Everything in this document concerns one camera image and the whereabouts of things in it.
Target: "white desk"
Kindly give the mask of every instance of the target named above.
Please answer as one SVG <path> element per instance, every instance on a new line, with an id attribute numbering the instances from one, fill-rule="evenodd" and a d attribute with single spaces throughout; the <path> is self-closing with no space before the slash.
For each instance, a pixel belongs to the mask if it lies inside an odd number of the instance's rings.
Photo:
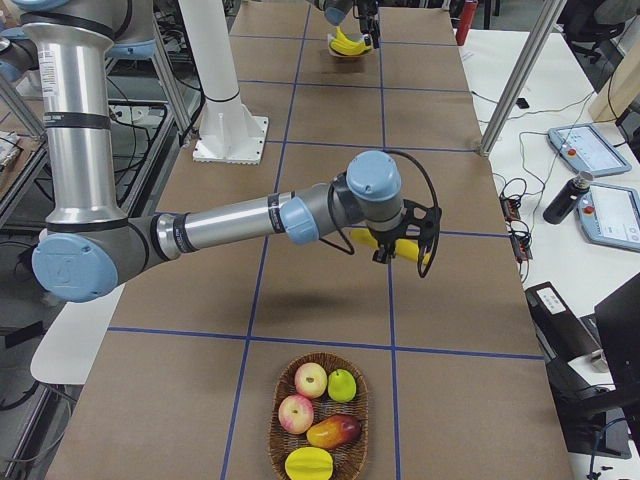
<path id="1" fill-rule="evenodd" d="M 121 285 L 91 302 L 67 303 L 31 360 L 33 378 L 56 385 L 84 385 L 123 290 Z"/>
<path id="2" fill-rule="evenodd" d="M 498 100 L 518 55 L 527 38 L 526 32 L 501 32 L 472 30 L 460 53 L 469 87 L 472 91 Z M 527 111 L 557 110 L 584 99 L 593 91 L 580 66 L 559 34 L 552 34 L 542 51 L 522 93 L 530 104 L 528 110 L 514 107 L 511 116 L 519 116 Z M 474 96 L 474 106 L 480 127 L 486 128 L 495 104 Z M 514 177 L 525 178 L 528 192 L 540 190 L 540 183 L 522 169 L 519 134 L 523 131 L 546 132 L 551 127 L 572 125 L 576 122 L 592 121 L 584 102 L 569 107 L 562 112 L 525 115 L 509 120 L 490 155 L 495 173 L 507 180 Z M 598 124 L 599 130 L 613 143 L 623 141 L 622 135 L 613 124 Z M 526 166 L 542 179 L 547 178 L 550 165 L 555 157 L 554 150 L 545 136 L 525 135 Z M 640 167 L 628 146 L 620 147 L 620 152 L 633 165 L 630 172 L 623 175 L 599 178 L 602 183 L 611 183 L 635 188 L 640 191 Z M 529 275 L 524 287 L 550 281 L 562 295 L 574 313 L 583 316 L 593 312 L 593 307 L 640 270 L 640 254 L 610 247 L 587 243 L 574 215 L 567 217 L 560 225 L 550 225 L 542 218 L 542 212 L 557 192 L 575 174 L 562 159 L 557 158 L 552 174 L 547 182 L 540 206 L 533 214 L 539 196 L 525 197 L 520 209 L 525 222 L 533 227 L 533 260 L 529 262 Z M 498 191 L 503 182 L 496 179 Z M 507 193 L 521 193 L 521 184 L 513 186 Z M 608 374 L 598 374 L 584 361 L 576 359 L 572 366 L 592 383 L 609 383 Z M 638 452 L 632 446 L 632 460 L 596 458 L 595 471 L 601 465 L 613 466 L 613 470 L 601 472 L 600 480 L 637 478 L 640 470 Z M 570 454 L 576 479 L 584 479 L 588 473 L 589 457 Z"/>

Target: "red bottle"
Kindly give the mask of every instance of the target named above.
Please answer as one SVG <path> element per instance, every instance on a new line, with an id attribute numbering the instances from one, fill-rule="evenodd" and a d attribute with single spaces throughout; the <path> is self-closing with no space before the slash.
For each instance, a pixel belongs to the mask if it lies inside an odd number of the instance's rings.
<path id="1" fill-rule="evenodd" d="M 456 43 L 458 46 L 464 45 L 477 8 L 478 0 L 465 0 L 462 14 L 460 15 L 460 23 L 458 23 L 458 31 L 456 32 Z"/>

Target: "black chair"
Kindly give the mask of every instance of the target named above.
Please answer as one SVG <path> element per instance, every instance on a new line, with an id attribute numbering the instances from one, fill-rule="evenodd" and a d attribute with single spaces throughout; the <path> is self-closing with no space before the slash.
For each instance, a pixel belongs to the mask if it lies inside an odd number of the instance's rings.
<path id="1" fill-rule="evenodd" d="M 568 0 L 558 23 L 574 53 L 582 53 L 595 63 L 601 57 L 596 48 L 606 40 L 620 35 L 625 21 L 636 15 L 640 0 Z M 585 48 L 576 43 L 591 43 Z"/>

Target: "white pillar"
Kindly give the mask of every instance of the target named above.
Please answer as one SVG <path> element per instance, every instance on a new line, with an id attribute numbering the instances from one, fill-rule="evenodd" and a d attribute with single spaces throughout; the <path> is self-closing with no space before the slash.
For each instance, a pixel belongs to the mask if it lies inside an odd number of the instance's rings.
<path id="1" fill-rule="evenodd" d="M 179 0 L 207 96 L 194 160 L 260 163 L 269 120 L 254 117 L 240 98 L 222 0 Z"/>

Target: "blue tape line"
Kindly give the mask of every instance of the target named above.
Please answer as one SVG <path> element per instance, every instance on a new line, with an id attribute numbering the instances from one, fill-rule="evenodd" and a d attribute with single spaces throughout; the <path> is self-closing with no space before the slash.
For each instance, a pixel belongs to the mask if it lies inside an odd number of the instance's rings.
<path id="1" fill-rule="evenodd" d="M 230 33 L 229 37 L 231 38 L 256 38 L 256 39 L 269 39 L 269 40 L 304 40 L 304 37 L 283 37 L 281 35 L 247 35 L 247 34 L 237 34 Z"/>
<path id="2" fill-rule="evenodd" d="M 286 344 L 293 344 L 293 345 L 358 348 L 362 350 L 384 350 L 384 351 L 391 350 L 391 347 L 389 345 L 376 345 L 373 343 L 331 342 L 331 341 L 324 341 L 324 340 L 304 340 L 300 338 L 251 337 L 251 341 L 264 342 L 264 343 L 286 343 Z"/>
<path id="3" fill-rule="evenodd" d="M 380 17 L 380 25 L 382 25 L 382 15 Z M 380 62 L 380 117 L 382 120 L 382 146 L 387 148 L 387 129 L 384 117 L 384 75 L 382 73 L 382 44 L 378 48 L 378 61 Z"/>
<path id="4" fill-rule="evenodd" d="M 390 41 L 385 40 L 384 43 L 389 45 L 421 45 L 424 47 L 455 47 L 458 46 L 455 43 L 433 43 L 433 42 L 400 42 L 400 41 Z"/>
<path id="5" fill-rule="evenodd" d="M 448 152 L 448 153 L 474 153 L 473 148 L 440 148 L 440 147 L 404 147 L 402 145 L 392 146 L 395 150 L 409 150 L 412 152 Z"/>
<path id="6" fill-rule="evenodd" d="M 109 327 L 109 332 L 122 332 L 122 333 L 142 333 L 151 335 L 168 335 L 168 336 L 180 336 L 180 337 L 208 337 L 222 340 L 239 340 L 246 341 L 247 339 L 252 342 L 264 342 L 264 343 L 285 343 L 291 345 L 317 345 L 327 347 L 343 347 L 343 348 L 357 348 L 362 350 L 383 350 L 391 351 L 396 350 L 398 352 L 411 352 L 411 353 L 430 353 L 434 355 L 453 355 L 453 356 L 465 356 L 465 357 L 488 357 L 488 358 L 511 358 L 517 360 L 543 360 L 542 356 L 527 355 L 518 353 L 494 353 L 494 352 L 479 352 L 474 350 L 451 350 L 451 349 L 439 349 L 439 348 L 424 348 L 424 347 L 402 347 L 391 345 L 379 345 L 375 343 L 357 343 L 357 342 L 332 342 L 324 340 L 304 340 L 299 338 L 284 338 L 284 337 L 263 337 L 263 336 L 249 336 L 246 335 L 234 335 L 227 333 L 212 333 L 212 332 L 192 332 L 182 330 L 163 330 L 153 328 L 137 328 L 137 327 Z"/>
<path id="7" fill-rule="evenodd" d="M 362 88 L 369 90 L 379 90 L 384 88 L 387 90 L 407 91 L 407 92 L 433 92 L 433 93 L 468 93 L 469 90 L 464 89 L 450 89 L 450 88 L 421 88 L 421 87 L 379 87 L 374 85 L 348 85 L 342 83 L 313 83 L 313 82 L 284 82 L 284 81 L 272 81 L 272 80 L 254 80 L 250 78 L 238 79 L 238 83 L 256 83 L 263 85 L 299 85 L 302 87 L 329 87 L 329 88 Z"/>
<path id="8" fill-rule="evenodd" d="M 211 333 L 211 332 L 191 332 L 188 330 L 162 330 L 155 328 L 137 328 L 137 327 L 109 327 L 109 332 L 127 332 L 127 333 L 148 333 L 151 335 L 169 335 L 175 337 L 206 337 L 219 338 L 222 340 L 245 340 L 244 335 L 233 335 L 228 333 Z"/>
<path id="9" fill-rule="evenodd" d="M 309 5 L 307 7 L 307 17 L 305 19 L 305 23 L 304 23 L 304 34 L 303 37 L 306 37 L 307 35 L 307 27 L 309 25 L 309 15 L 311 13 L 311 6 Z M 302 40 L 301 44 L 300 44 L 300 53 L 298 54 L 298 65 L 296 67 L 296 77 L 295 77 L 295 81 L 298 81 L 298 76 L 300 74 L 300 64 L 302 63 L 302 53 L 304 50 L 304 40 Z M 287 144 L 287 137 L 289 135 L 289 127 L 291 125 L 291 115 L 292 115 L 292 111 L 293 111 L 293 101 L 295 98 L 295 94 L 296 94 L 296 86 L 293 86 L 293 91 L 291 93 L 291 103 L 289 104 L 289 114 L 287 117 L 287 124 L 285 127 L 285 131 L 284 131 L 284 141 L 283 141 L 283 147 L 282 147 L 282 151 L 280 152 L 280 162 L 278 164 L 278 172 L 276 174 L 276 180 L 275 180 L 275 185 L 274 185 L 274 192 L 278 191 L 278 185 L 280 184 L 280 175 L 282 173 L 282 164 L 284 162 L 284 154 L 285 154 L 285 150 L 286 150 L 286 144 Z M 256 289 L 255 289 L 255 293 L 254 293 L 254 297 L 253 297 L 253 304 L 251 306 L 251 317 L 249 319 L 249 326 L 247 328 L 247 338 L 245 340 L 245 345 L 244 345 L 244 352 L 242 354 L 242 363 L 240 365 L 240 374 L 238 376 L 238 385 L 236 387 L 236 395 L 233 401 L 233 410 L 231 413 L 231 422 L 229 424 L 229 433 L 227 434 L 227 445 L 225 447 L 225 452 L 224 452 L 224 460 L 222 463 L 222 470 L 220 472 L 220 480 L 225 480 L 227 477 L 227 469 L 229 467 L 229 456 L 231 454 L 231 445 L 233 443 L 233 434 L 235 431 L 235 424 L 236 424 L 236 419 L 238 416 L 238 407 L 240 404 L 240 395 L 242 393 L 242 383 L 244 382 L 244 373 L 246 370 L 246 366 L 247 366 L 247 358 L 249 356 L 249 347 L 251 345 L 251 334 L 253 331 L 253 324 L 255 322 L 255 317 L 256 317 L 256 312 L 257 312 L 257 308 L 258 308 L 258 299 L 260 298 L 260 287 L 262 285 L 262 277 L 263 277 L 263 273 L 264 273 L 264 264 L 265 264 L 265 260 L 267 258 L 267 250 L 269 248 L 269 238 L 266 237 L 264 239 L 264 244 L 262 247 L 262 257 L 260 259 L 260 267 L 258 269 L 258 278 L 256 280 Z"/>
<path id="10" fill-rule="evenodd" d="M 481 232 L 455 232 L 450 230 L 441 230 L 443 235 L 460 235 L 463 237 L 489 237 L 489 238 L 509 238 L 507 233 L 481 233 Z"/>
<path id="11" fill-rule="evenodd" d="M 400 402 L 398 400 L 398 359 L 396 355 L 396 316 L 393 294 L 393 270 L 387 266 L 389 285 L 389 328 L 391 329 L 391 385 L 393 394 L 393 437 L 396 457 L 396 480 L 402 479 L 402 456 L 400 449 Z"/>
<path id="12" fill-rule="evenodd" d="M 519 353 L 474 352 L 465 350 L 446 350 L 439 348 L 396 347 L 398 352 L 433 353 L 436 355 L 455 355 L 457 357 L 508 358 L 512 360 L 544 360 L 542 355 L 527 355 Z"/>
<path id="13" fill-rule="evenodd" d="M 303 142 L 297 140 L 287 140 L 286 143 L 289 145 L 309 145 L 312 147 L 340 147 L 340 148 L 362 148 L 366 150 L 379 150 L 382 145 L 357 145 L 350 143 L 318 143 L 318 142 Z"/>
<path id="14" fill-rule="evenodd" d="M 382 29 L 382 15 L 380 17 L 380 28 Z M 385 108 L 384 108 L 384 74 L 382 68 L 382 50 L 383 45 L 379 48 L 379 60 L 380 60 L 380 116 L 382 117 L 382 145 L 387 148 L 387 129 L 385 121 Z M 387 285 L 389 290 L 389 330 L 391 340 L 391 387 L 393 394 L 393 439 L 394 439 L 394 455 L 396 460 L 396 480 L 402 479 L 402 460 L 400 450 L 400 405 L 398 401 L 398 365 L 396 358 L 396 317 L 395 317 L 395 303 L 393 295 L 393 271 L 391 264 L 387 266 Z"/>
<path id="15" fill-rule="evenodd" d="M 229 34 L 231 38 L 255 38 L 255 39 L 274 39 L 274 40 L 305 40 L 307 42 L 326 42 L 326 38 L 306 38 L 306 37 L 284 37 L 281 35 L 248 35 L 248 34 Z M 458 46 L 454 43 L 433 43 L 433 42 L 401 42 L 401 41 L 380 41 L 380 45 L 383 44 L 391 44 L 391 45 L 422 45 L 425 47 L 456 47 Z"/>

